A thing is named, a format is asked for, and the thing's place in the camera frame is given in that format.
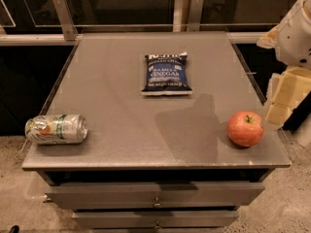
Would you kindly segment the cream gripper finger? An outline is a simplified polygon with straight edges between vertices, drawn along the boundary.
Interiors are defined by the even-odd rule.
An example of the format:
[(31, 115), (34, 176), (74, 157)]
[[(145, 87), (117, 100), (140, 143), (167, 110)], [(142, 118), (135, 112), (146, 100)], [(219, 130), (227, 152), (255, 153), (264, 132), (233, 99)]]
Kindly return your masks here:
[(272, 103), (265, 103), (264, 111), (264, 120), (277, 126), (283, 126), (293, 113), (291, 107)]

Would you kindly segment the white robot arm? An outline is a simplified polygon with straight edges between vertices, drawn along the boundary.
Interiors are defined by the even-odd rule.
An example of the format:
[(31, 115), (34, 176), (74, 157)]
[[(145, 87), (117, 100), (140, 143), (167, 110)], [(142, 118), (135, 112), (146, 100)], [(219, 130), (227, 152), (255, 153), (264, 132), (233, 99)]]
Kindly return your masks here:
[(297, 0), (257, 46), (275, 49), (276, 59), (286, 65), (270, 78), (262, 110), (264, 127), (276, 130), (311, 91), (311, 0)]

